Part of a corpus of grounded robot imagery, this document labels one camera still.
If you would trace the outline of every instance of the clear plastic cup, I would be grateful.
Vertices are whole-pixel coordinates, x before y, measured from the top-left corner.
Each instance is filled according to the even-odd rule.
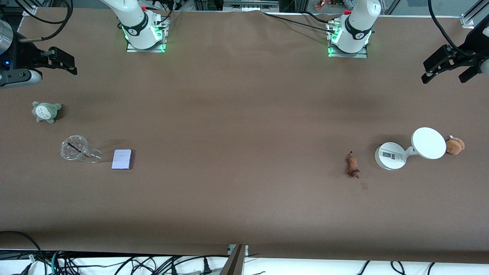
[[[91,147],[87,140],[79,135],[70,136],[61,144],[61,156],[65,160],[79,160],[96,163],[102,159],[99,149]]]

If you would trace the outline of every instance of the silver cylinder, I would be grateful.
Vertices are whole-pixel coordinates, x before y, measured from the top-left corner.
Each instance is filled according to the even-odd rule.
[[[14,32],[12,27],[5,21],[0,20],[0,54],[3,54],[10,45],[14,38]]]

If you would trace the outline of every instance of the brown toy dog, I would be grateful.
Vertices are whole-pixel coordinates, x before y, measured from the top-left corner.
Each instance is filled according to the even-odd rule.
[[[465,143],[459,138],[451,138],[446,141],[446,152],[456,155],[465,149]]]
[[[346,157],[346,161],[348,162],[348,170],[346,173],[350,175],[352,178],[360,178],[360,170],[358,169],[358,164],[356,162],[356,158],[352,156],[353,151],[351,151]]]

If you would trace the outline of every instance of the white face of plush toy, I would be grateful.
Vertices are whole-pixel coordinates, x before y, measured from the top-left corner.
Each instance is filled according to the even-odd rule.
[[[51,113],[44,106],[38,106],[36,108],[36,115],[39,118],[46,119],[46,120],[51,118]]]

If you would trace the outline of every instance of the white round lamp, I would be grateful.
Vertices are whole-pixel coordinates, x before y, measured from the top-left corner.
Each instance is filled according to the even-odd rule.
[[[399,144],[387,142],[375,151],[377,164],[385,170],[393,171],[403,167],[409,156],[422,156],[425,159],[435,160],[441,158],[446,151],[443,136],[436,130],[423,127],[414,131],[411,144],[404,150]]]

